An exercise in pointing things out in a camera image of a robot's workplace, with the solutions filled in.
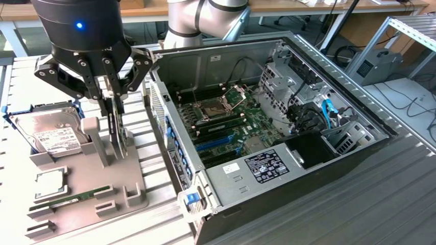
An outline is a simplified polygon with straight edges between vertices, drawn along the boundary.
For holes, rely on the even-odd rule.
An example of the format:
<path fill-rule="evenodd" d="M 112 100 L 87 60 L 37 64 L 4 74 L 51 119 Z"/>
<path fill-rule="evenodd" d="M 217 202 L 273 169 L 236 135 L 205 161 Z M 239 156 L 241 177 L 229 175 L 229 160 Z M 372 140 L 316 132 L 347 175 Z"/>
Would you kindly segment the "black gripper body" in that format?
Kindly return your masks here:
<path fill-rule="evenodd" d="M 63 65 L 85 78 L 112 77 L 132 48 L 125 40 L 119 1 L 32 1 L 52 45 L 52 60 L 35 75 L 51 85 L 79 85 Z"/>

